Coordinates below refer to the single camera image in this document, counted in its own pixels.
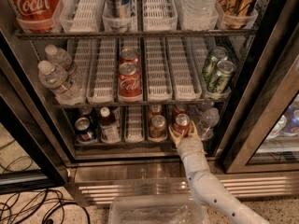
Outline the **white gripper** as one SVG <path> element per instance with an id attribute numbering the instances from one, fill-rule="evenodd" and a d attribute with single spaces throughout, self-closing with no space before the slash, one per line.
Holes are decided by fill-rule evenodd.
<path id="1" fill-rule="evenodd" d="M 193 175 L 198 172 L 209 172 L 203 143 L 197 132 L 194 121 L 191 121 L 188 136 L 183 138 L 181 133 L 176 132 L 171 125 L 168 130 L 172 141 L 177 147 L 178 154 L 183 162 L 186 175 Z"/>

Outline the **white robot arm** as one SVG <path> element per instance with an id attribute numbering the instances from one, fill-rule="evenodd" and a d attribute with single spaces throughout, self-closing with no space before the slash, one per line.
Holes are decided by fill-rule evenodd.
<path id="1" fill-rule="evenodd" d="M 240 202 L 220 180 L 210 172 L 203 143 L 192 123 L 188 136 L 168 126 L 171 138 L 185 169 L 193 199 L 198 204 L 209 204 L 230 218 L 234 224 L 269 224 L 267 220 Z"/>

